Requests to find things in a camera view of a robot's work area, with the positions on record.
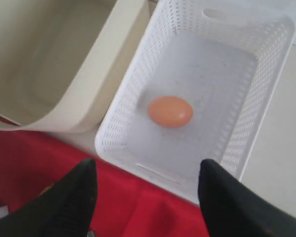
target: brown egg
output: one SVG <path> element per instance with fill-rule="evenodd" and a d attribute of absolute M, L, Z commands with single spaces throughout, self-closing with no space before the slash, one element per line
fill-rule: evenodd
<path fill-rule="evenodd" d="M 154 99 L 148 106 L 150 118 L 163 127 L 181 127 L 193 116 L 191 105 L 176 96 L 163 96 Z"/>

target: red carpet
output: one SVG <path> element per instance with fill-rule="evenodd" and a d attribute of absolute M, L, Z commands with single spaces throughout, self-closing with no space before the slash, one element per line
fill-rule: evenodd
<path fill-rule="evenodd" d="M 14 211 L 90 155 L 35 132 L 0 132 L 0 201 Z M 208 237 L 198 207 L 96 159 L 98 237 Z"/>

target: beige container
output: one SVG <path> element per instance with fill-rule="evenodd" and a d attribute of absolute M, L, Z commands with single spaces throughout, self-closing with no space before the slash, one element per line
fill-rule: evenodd
<path fill-rule="evenodd" d="M 149 21 L 147 0 L 0 0 L 0 130 L 98 124 Z"/>

